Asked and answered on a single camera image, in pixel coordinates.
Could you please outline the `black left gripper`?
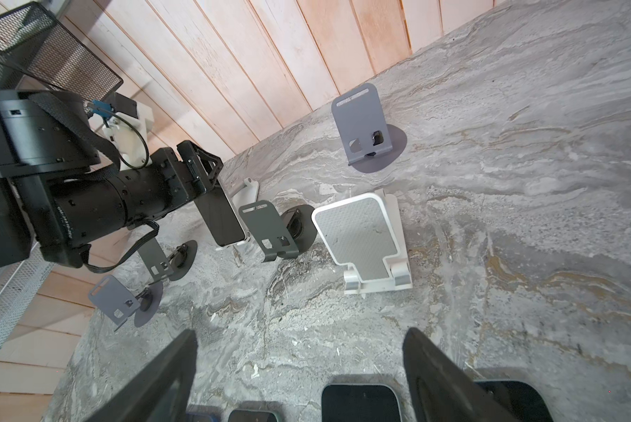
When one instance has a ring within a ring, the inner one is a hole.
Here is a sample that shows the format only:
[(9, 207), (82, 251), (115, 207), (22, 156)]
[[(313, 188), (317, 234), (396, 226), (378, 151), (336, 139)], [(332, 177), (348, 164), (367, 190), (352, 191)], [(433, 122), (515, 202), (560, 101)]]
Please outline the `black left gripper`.
[(180, 142), (177, 150), (180, 159), (171, 148), (158, 149), (151, 155), (152, 164), (141, 169), (147, 176), (148, 199), (155, 201), (148, 216), (166, 216), (221, 186), (221, 158), (192, 141)]

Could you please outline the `black phone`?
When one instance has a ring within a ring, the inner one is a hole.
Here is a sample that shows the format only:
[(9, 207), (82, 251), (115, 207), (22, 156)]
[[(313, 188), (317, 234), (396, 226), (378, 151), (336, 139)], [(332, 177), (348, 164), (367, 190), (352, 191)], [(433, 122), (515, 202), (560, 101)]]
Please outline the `black phone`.
[(475, 381), (475, 384), (519, 421), (554, 421), (542, 395), (528, 383), (514, 380), (479, 380)]

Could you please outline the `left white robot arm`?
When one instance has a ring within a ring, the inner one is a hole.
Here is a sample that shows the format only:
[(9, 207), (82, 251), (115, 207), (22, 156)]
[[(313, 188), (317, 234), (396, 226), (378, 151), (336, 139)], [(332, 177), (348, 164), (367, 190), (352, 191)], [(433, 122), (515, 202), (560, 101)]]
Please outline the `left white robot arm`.
[(190, 141), (162, 148), (137, 169), (121, 168), (118, 149), (93, 132), (82, 99), (66, 91), (0, 91), (0, 268), (43, 258), (95, 274), (94, 241), (148, 227), (194, 203), (217, 242), (232, 208), (222, 190), (222, 160)]

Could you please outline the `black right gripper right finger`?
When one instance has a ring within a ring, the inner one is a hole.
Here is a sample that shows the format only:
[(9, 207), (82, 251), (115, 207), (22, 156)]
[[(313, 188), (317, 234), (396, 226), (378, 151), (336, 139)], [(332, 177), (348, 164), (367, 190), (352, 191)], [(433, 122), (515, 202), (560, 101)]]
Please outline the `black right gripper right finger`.
[(418, 421), (514, 421), (418, 328), (406, 332), (403, 366)]

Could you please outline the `white-edged phone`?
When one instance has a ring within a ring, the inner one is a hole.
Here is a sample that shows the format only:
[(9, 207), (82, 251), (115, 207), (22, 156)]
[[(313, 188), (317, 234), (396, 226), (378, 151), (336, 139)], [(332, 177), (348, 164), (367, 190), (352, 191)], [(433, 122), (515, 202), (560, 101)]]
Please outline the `white-edged phone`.
[(236, 210), (221, 186), (200, 195), (193, 202), (218, 246), (226, 247), (246, 239)]

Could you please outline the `blue-edged phone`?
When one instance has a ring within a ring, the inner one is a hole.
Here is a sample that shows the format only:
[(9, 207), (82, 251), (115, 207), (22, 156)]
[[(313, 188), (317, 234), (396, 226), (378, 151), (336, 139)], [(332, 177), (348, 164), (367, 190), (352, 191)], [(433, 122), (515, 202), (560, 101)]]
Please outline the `blue-edged phone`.
[(190, 410), (186, 413), (186, 421), (187, 422), (220, 422), (220, 418), (213, 414), (207, 413), (206, 411), (194, 411)]

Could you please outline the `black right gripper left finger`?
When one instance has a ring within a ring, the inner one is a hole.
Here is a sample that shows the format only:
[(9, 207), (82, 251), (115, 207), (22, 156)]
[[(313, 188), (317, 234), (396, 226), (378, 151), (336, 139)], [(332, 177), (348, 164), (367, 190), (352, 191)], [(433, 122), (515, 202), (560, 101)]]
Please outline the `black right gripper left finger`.
[(185, 421), (196, 373), (198, 342), (181, 332), (90, 421)]

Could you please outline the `green-edged phone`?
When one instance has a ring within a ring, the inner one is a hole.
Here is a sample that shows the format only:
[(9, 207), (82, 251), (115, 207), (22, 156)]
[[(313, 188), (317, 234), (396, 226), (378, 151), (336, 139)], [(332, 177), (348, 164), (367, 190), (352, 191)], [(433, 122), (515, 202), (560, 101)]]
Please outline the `green-edged phone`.
[(280, 416), (272, 411), (235, 409), (228, 422), (280, 422)]

